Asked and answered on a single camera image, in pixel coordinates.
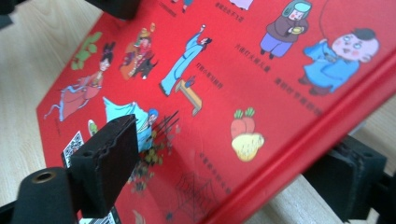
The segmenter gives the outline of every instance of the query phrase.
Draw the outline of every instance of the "wooden table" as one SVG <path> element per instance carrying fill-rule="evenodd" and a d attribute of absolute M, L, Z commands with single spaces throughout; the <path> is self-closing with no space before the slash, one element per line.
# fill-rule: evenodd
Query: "wooden table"
<path fill-rule="evenodd" d="M 45 168 L 35 107 L 100 14 L 83 0 L 28 1 L 0 31 L 0 206 L 16 199 L 27 175 Z M 389 158 L 389 174 L 396 170 L 395 111 L 393 97 L 355 134 Z M 341 221 L 299 176 L 247 223 Z"/>

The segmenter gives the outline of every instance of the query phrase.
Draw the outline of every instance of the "qr code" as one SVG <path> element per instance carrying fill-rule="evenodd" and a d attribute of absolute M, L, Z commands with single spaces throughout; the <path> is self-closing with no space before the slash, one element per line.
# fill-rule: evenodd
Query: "qr code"
<path fill-rule="evenodd" d="M 81 132 L 78 131 L 76 135 L 72 138 L 70 143 L 67 145 L 67 147 L 64 149 L 64 152 L 62 153 L 62 159 L 64 161 L 64 166 L 66 168 L 69 168 L 71 163 L 70 163 L 70 157 L 75 153 L 82 145 L 84 145 L 84 141 L 82 140 L 82 135 Z"/>

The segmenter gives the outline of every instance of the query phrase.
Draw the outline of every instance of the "red book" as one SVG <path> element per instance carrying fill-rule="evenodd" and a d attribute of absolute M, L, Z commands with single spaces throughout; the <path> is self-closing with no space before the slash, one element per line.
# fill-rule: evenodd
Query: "red book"
<path fill-rule="evenodd" d="M 142 161 L 120 220 L 241 223 L 395 93 L 395 9 L 147 0 L 131 21 L 104 14 L 37 108 L 46 163 L 134 113 Z"/>

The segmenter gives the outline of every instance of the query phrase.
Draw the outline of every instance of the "green leaf drawing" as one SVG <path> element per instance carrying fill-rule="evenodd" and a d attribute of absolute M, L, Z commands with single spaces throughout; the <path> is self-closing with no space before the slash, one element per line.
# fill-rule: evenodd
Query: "green leaf drawing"
<path fill-rule="evenodd" d="M 72 69 L 78 70 L 78 64 L 75 61 L 72 62 Z"/>
<path fill-rule="evenodd" d="M 244 115 L 244 112 L 240 109 L 236 110 L 235 113 L 233 114 L 233 117 L 235 119 L 241 119 L 242 116 Z"/>
<path fill-rule="evenodd" d="M 248 109 L 247 109 L 247 111 L 245 111 L 245 116 L 246 117 L 253 117 L 253 115 L 254 115 L 254 109 L 253 109 L 253 107 L 249 107 Z"/>
<path fill-rule="evenodd" d="M 85 38 L 84 42 L 81 45 L 80 50 L 87 48 L 88 45 L 90 45 L 92 42 L 92 37 L 89 35 L 87 38 Z"/>
<path fill-rule="evenodd" d="M 88 46 L 88 51 L 89 51 L 90 53 L 96 53 L 97 50 L 98 50 L 98 48 L 97 48 L 96 45 L 94 45 L 94 44 L 90 44 L 90 45 Z"/>
<path fill-rule="evenodd" d="M 84 62 L 78 61 L 78 69 L 83 69 L 83 68 L 84 68 Z"/>
<path fill-rule="evenodd" d="M 91 36 L 91 43 L 96 42 L 102 36 L 102 32 L 96 32 Z"/>
<path fill-rule="evenodd" d="M 76 54 L 76 58 L 81 61 L 87 60 L 91 54 L 87 50 L 80 50 L 79 53 Z"/>
<path fill-rule="evenodd" d="M 93 35 L 87 36 L 81 45 L 78 53 L 74 57 L 74 61 L 71 66 L 73 70 L 82 69 L 84 67 L 84 62 L 91 57 L 91 53 L 96 53 L 98 48 L 94 43 L 102 36 L 102 32 L 96 32 Z"/>

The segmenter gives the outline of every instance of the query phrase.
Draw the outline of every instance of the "man in blue robe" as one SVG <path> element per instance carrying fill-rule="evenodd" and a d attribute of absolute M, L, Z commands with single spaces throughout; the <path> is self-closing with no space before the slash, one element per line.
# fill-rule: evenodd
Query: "man in blue robe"
<path fill-rule="evenodd" d="M 212 42 L 210 38 L 204 38 L 198 42 L 198 38 L 202 31 L 205 29 L 203 25 L 201 31 L 194 35 L 189 42 L 187 42 L 186 51 L 175 63 L 168 75 L 161 81 L 160 87 L 166 96 L 171 94 L 171 90 L 175 86 L 177 80 L 181 78 L 184 70 L 189 66 L 190 62 L 203 50 L 206 49 L 206 45 Z"/>

